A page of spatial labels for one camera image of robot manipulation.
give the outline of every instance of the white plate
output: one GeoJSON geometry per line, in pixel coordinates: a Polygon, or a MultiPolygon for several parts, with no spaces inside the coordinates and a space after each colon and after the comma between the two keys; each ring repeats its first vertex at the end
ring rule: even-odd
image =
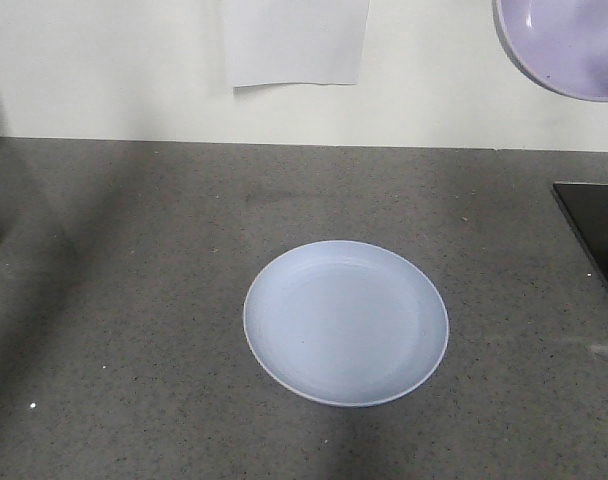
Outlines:
{"type": "Polygon", "coordinates": [[[448,343],[444,302],[412,263],[352,241],[311,243],[273,260],[244,304],[264,369],[327,405],[388,402],[421,385],[448,343]]]}

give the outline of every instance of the granite countertop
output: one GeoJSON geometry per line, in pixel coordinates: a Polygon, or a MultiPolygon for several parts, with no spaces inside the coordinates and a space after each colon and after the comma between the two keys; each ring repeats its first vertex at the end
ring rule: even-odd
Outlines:
{"type": "Polygon", "coordinates": [[[608,290],[552,194],[608,154],[0,139],[0,478],[608,480],[608,290]],[[302,399],[242,303],[300,244],[446,303],[392,403],[302,399]]]}

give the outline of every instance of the purple bowl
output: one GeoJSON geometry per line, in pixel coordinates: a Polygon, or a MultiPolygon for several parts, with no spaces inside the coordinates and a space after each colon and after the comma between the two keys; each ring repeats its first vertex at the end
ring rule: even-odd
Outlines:
{"type": "Polygon", "coordinates": [[[533,81],[608,102],[608,0],[495,0],[500,41],[533,81]]]}

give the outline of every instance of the bowl rim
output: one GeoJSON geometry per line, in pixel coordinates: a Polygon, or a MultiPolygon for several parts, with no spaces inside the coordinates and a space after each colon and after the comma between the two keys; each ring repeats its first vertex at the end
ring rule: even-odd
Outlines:
{"type": "Polygon", "coordinates": [[[446,309],[446,305],[444,304],[444,299],[442,298],[442,296],[440,295],[439,290],[437,289],[437,287],[435,286],[435,284],[431,281],[430,278],[428,278],[428,276],[422,271],[420,270],[417,266],[415,266],[412,262],[410,262],[409,260],[407,260],[406,258],[402,257],[401,255],[398,255],[395,252],[392,252],[390,250],[387,250],[383,247],[380,247],[378,245],[373,245],[371,243],[366,243],[366,242],[360,242],[360,241],[355,241],[355,240],[322,240],[322,241],[318,241],[318,242],[311,242],[311,243],[306,243],[300,246],[297,246],[295,248],[289,249],[286,252],[278,255],[277,257],[275,257],[273,260],[271,260],[264,268],[262,268],[262,270],[260,270],[260,272],[255,276],[255,278],[253,279],[253,282],[251,283],[251,286],[249,287],[247,293],[246,293],[246,298],[244,299],[244,308],[243,308],[243,313],[242,313],[242,317],[243,317],[243,324],[244,324],[244,336],[246,338],[246,343],[248,344],[251,352],[253,353],[253,356],[255,357],[255,360],[257,360],[257,362],[261,365],[261,367],[264,369],[264,371],[266,373],[268,373],[273,380],[275,380],[277,383],[279,383],[280,385],[282,385],[283,387],[285,387],[286,389],[290,390],[291,392],[306,398],[308,400],[312,400],[314,402],[320,403],[322,405],[328,405],[328,406],[332,406],[332,407],[349,407],[349,408],[361,408],[361,407],[373,407],[376,405],[382,405],[384,403],[388,403],[388,402],[392,402],[393,400],[397,400],[409,393],[411,393],[413,390],[417,389],[418,387],[420,387],[422,384],[424,384],[437,370],[437,368],[441,365],[442,360],[444,359],[444,356],[446,355],[446,350],[448,347],[448,341],[449,341],[449,337],[450,337],[450,322],[449,322],[449,317],[448,317],[448,311],[446,309]],[[436,361],[434,363],[434,365],[427,371],[427,373],[417,382],[414,382],[411,386],[405,388],[404,390],[400,391],[400,392],[396,392],[392,395],[389,395],[388,397],[385,398],[381,398],[381,399],[377,399],[375,401],[368,401],[368,402],[338,402],[335,400],[329,400],[329,399],[325,399],[325,398],[321,398],[321,397],[316,397],[315,395],[311,395],[309,393],[303,392],[300,389],[293,387],[292,385],[289,385],[288,383],[286,383],[286,381],[282,380],[281,378],[279,378],[279,376],[277,374],[275,374],[270,368],[268,368],[268,366],[262,361],[259,353],[256,351],[256,349],[253,346],[253,343],[251,342],[251,339],[249,337],[249,331],[248,331],[248,316],[247,316],[247,310],[248,310],[248,301],[249,298],[251,296],[251,293],[254,290],[254,287],[256,285],[256,283],[259,281],[259,279],[261,278],[261,276],[275,263],[277,262],[279,259],[281,259],[282,257],[284,257],[285,255],[289,255],[297,250],[303,249],[303,248],[307,248],[307,247],[311,247],[313,245],[321,245],[321,244],[338,244],[338,243],[346,243],[346,244],[356,244],[356,245],[360,245],[360,246],[366,246],[369,248],[375,248],[377,250],[380,250],[388,255],[393,255],[394,257],[396,257],[399,260],[402,260],[404,263],[406,263],[407,265],[409,265],[413,270],[416,270],[427,282],[428,285],[431,287],[431,289],[434,291],[434,293],[437,296],[437,299],[439,300],[439,304],[441,307],[441,312],[443,314],[443,318],[444,318],[444,327],[445,327],[445,335],[444,335],[444,342],[441,346],[440,349],[440,353],[436,358],[436,361]]]}
{"type": "Polygon", "coordinates": [[[507,0],[493,0],[493,3],[496,7],[497,17],[499,20],[500,28],[502,30],[502,34],[504,36],[504,40],[508,44],[508,47],[511,50],[511,53],[515,56],[515,59],[519,62],[519,64],[524,68],[529,75],[531,75],[537,82],[541,83],[546,88],[552,90],[553,92],[560,93],[562,95],[566,95],[567,97],[576,98],[578,100],[587,100],[590,102],[601,102],[608,103],[608,96],[600,96],[600,95],[586,95],[581,92],[576,92],[573,90],[569,90],[566,88],[559,87],[552,83],[550,79],[542,77],[542,75],[538,74],[526,60],[521,55],[520,51],[515,48],[513,40],[508,33],[508,28],[506,26],[506,20],[504,18],[504,9],[503,5],[507,0]]]}

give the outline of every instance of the plate rim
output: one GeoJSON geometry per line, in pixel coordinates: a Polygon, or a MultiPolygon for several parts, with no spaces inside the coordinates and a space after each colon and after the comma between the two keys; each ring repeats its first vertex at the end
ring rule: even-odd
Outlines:
{"type": "Polygon", "coordinates": [[[409,393],[411,393],[413,390],[417,389],[418,387],[420,387],[422,384],[424,384],[437,370],[437,368],[440,366],[440,364],[442,363],[442,360],[444,359],[444,356],[446,355],[446,350],[448,347],[448,341],[450,338],[450,321],[449,321],[449,317],[448,317],[448,310],[446,309],[446,305],[444,303],[444,299],[442,298],[442,296],[440,295],[440,292],[438,291],[437,287],[435,286],[435,284],[431,281],[430,278],[428,278],[428,276],[422,271],[420,270],[416,265],[414,265],[412,262],[410,262],[409,260],[407,260],[406,258],[402,257],[401,255],[398,255],[395,252],[392,252],[390,250],[387,250],[386,248],[380,247],[378,245],[373,245],[371,243],[367,243],[367,242],[361,242],[361,241],[355,241],[355,240],[322,240],[322,241],[318,241],[318,242],[311,242],[311,243],[306,243],[303,245],[299,245],[297,247],[294,247],[292,249],[287,250],[286,252],[278,255],[277,257],[275,257],[273,260],[271,260],[264,268],[262,268],[260,270],[260,272],[255,276],[255,278],[253,279],[253,282],[251,282],[251,286],[249,287],[247,293],[246,293],[246,297],[244,299],[244,308],[242,311],[242,318],[243,318],[243,324],[244,324],[244,336],[246,338],[246,343],[248,344],[251,352],[253,353],[253,356],[255,357],[255,360],[257,360],[257,362],[260,364],[260,366],[264,369],[264,371],[266,373],[269,374],[269,376],[271,376],[273,378],[273,380],[275,380],[276,382],[278,382],[280,385],[282,385],[284,388],[290,390],[291,392],[295,393],[296,395],[299,395],[303,398],[306,398],[308,400],[323,404],[323,405],[328,405],[328,406],[333,406],[333,407],[349,407],[349,408],[359,408],[359,407],[372,407],[372,406],[376,406],[376,405],[381,405],[384,403],[388,403],[388,402],[392,402],[393,400],[397,400],[409,393]],[[432,289],[432,291],[435,293],[435,295],[437,296],[437,299],[439,300],[439,304],[443,313],[443,318],[444,318],[444,322],[445,322],[445,335],[444,335],[444,341],[442,343],[442,347],[440,350],[440,354],[437,357],[437,360],[435,361],[435,364],[431,367],[431,369],[417,382],[413,383],[411,386],[409,386],[408,388],[405,388],[404,390],[402,390],[401,392],[397,392],[394,393],[392,395],[389,395],[385,398],[381,398],[381,399],[377,399],[375,401],[368,401],[368,402],[338,402],[338,401],[334,401],[334,400],[329,400],[329,399],[324,399],[321,397],[317,397],[315,395],[311,395],[309,393],[303,392],[300,389],[293,387],[292,385],[289,385],[286,381],[282,380],[281,378],[279,378],[278,375],[276,375],[273,371],[271,371],[270,368],[268,368],[266,366],[266,364],[262,361],[260,355],[258,354],[258,352],[256,351],[255,347],[253,346],[253,343],[251,342],[250,336],[249,336],[249,332],[248,332],[248,315],[247,315],[247,310],[248,310],[248,302],[249,302],[249,298],[254,290],[254,287],[256,286],[257,282],[259,281],[259,279],[265,274],[266,271],[268,271],[271,266],[277,262],[279,259],[281,259],[282,257],[292,254],[293,252],[306,248],[306,247],[311,247],[313,245],[322,245],[322,244],[339,244],[339,243],[346,243],[346,244],[353,244],[353,245],[360,245],[360,246],[366,246],[369,248],[374,248],[377,249],[379,251],[382,251],[388,255],[392,255],[394,257],[397,257],[397,259],[402,260],[405,264],[407,264],[408,266],[410,266],[413,270],[417,271],[421,277],[424,278],[424,280],[428,283],[429,287],[432,289]]]}

